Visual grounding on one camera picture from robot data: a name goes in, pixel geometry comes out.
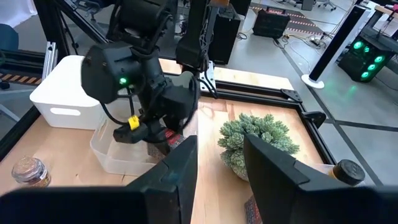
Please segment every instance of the concrete floor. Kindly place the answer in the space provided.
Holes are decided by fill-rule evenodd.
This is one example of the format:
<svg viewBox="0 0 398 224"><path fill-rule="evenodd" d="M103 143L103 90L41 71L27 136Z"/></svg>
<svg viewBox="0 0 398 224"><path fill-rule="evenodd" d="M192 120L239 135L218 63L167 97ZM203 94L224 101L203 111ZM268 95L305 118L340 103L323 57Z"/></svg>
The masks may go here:
<svg viewBox="0 0 398 224"><path fill-rule="evenodd" d="M315 7L312 11L302 13L322 30L331 31L351 5L351 1L333 2L338 6L333 12ZM299 10L290 4L279 4L271 0L263 0L261 3ZM110 11L111 9L106 9L101 12L97 20L107 23ZM249 11L243 30L250 29L254 20L255 14ZM16 29L20 35L20 49L44 51L46 40L37 17ZM77 34L78 29L72 28L72 32ZM80 54L92 43L88 38L80 42ZM328 116L328 122L322 125L320 133L337 161L351 159L360 163L368 173L367 184L398 185L398 163L395 162L398 159L395 147L398 144L398 129L385 127L398 127L398 92L388 89L377 79L365 84L353 82L336 65L329 73L322 75L321 79L326 85L324 89L309 89L302 83L300 76L308 73L308 67L310 70L314 67L322 53L323 50L315 50L302 42L293 41L285 49L280 49L272 43L272 39L249 34L247 40L236 40L226 67L288 78L308 111L324 111ZM384 68L377 77L398 89L398 75L389 69ZM24 100L23 104L28 105L29 102ZM20 106L14 109L27 111L28 108ZM0 116L0 129L11 128L10 124L3 124L4 118Z"/></svg>

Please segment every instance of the wooden tabletop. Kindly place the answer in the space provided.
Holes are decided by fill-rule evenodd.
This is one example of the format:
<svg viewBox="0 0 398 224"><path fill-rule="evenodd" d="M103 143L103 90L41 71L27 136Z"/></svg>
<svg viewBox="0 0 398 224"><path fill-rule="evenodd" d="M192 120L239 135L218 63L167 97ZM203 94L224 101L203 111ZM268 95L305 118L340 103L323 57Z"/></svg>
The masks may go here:
<svg viewBox="0 0 398 224"><path fill-rule="evenodd" d="M385 13L387 15L391 15L392 10L385 8L384 6L377 5L374 7L375 10ZM394 13L394 18L398 18L398 14Z"/></svg>
<svg viewBox="0 0 398 224"><path fill-rule="evenodd" d="M174 61L161 60L161 64L165 72L180 72L180 67ZM286 78L226 68L215 68L215 78L292 89ZM307 164L322 163L295 110L201 98L194 124L188 131L194 133L196 128L199 138L198 179L192 223L245 223L244 202L252 195L250 185L224 166L220 159L223 148L217 146L217 140L221 137L220 127L225 121L236 119L240 113L256 116L273 114L276 120L283 121L289 127L289 136L300 146L296 158ZM133 181L136 177L108 174L103 170L90 148L92 136L93 131L51 128L40 117L0 163L0 195L18 187L11 177L11 169L23 156L43 160L52 175L52 186L126 185Z"/></svg>

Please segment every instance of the metal bracket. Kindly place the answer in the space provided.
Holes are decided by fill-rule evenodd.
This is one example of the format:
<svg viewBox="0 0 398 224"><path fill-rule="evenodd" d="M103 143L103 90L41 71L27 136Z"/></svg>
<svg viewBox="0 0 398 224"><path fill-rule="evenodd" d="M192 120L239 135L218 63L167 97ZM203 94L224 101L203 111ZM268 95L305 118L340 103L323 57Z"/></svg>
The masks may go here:
<svg viewBox="0 0 398 224"><path fill-rule="evenodd" d="M57 58L58 58L57 44L55 42L47 42L47 47L44 57L43 74L42 74L43 80L45 80L45 78L47 78L47 76L50 75L51 71L57 65Z"/></svg>
<svg viewBox="0 0 398 224"><path fill-rule="evenodd" d="M66 2L73 10L76 10L76 9L77 9L77 5L75 4L74 1L65 0L65 2Z"/></svg>
<svg viewBox="0 0 398 224"><path fill-rule="evenodd" d="M299 95L299 93L297 93L297 91L295 90L286 90L286 89L280 89L280 91L287 96L288 98L294 100L297 103L303 103L303 101L301 100L301 97Z"/></svg>
<svg viewBox="0 0 398 224"><path fill-rule="evenodd" d="M214 88L216 88L216 80L214 78L214 64L213 64L212 61L209 61L209 68L208 68L206 74L207 74L207 78L208 78L208 80L210 82L208 82L207 79L205 78L205 73L204 72L199 74L199 78L201 80L205 81L209 86L211 86L210 85L210 83L211 83L214 86ZM206 85L203 84L202 82L200 83L200 90L209 92L209 90L207 89Z"/></svg>
<svg viewBox="0 0 398 224"><path fill-rule="evenodd" d="M305 119L312 121L317 128L319 128L326 120L326 114L320 111L302 112Z"/></svg>

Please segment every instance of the jar lid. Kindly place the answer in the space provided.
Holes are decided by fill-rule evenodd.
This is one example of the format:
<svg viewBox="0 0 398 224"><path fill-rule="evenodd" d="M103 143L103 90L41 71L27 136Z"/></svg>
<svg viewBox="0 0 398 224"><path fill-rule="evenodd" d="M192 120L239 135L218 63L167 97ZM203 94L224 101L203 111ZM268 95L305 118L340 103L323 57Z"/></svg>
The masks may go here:
<svg viewBox="0 0 398 224"><path fill-rule="evenodd" d="M359 184L365 179L365 172L354 161L343 159L333 168L333 174L335 177L351 186Z"/></svg>
<svg viewBox="0 0 398 224"><path fill-rule="evenodd" d="M43 163L33 157L24 157L14 164L11 175L19 183L28 182L40 175Z"/></svg>

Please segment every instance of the succulent plant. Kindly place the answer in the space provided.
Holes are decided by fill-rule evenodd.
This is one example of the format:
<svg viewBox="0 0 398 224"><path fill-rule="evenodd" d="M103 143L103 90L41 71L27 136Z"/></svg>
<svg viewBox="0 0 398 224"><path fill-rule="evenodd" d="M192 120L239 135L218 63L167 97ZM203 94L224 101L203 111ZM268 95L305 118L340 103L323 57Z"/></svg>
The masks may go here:
<svg viewBox="0 0 398 224"><path fill-rule="evenodd" d="M226 149L220 154L221 160L236 175L249 181L243 158L244 134L253 134L292 155L299 151L299 146L288 137L288 132L288 127L281 121L274 121L271 114L263 118L240 114L238 120L227 121L220 129L224 137L218 140L218 145Z"/></svg>

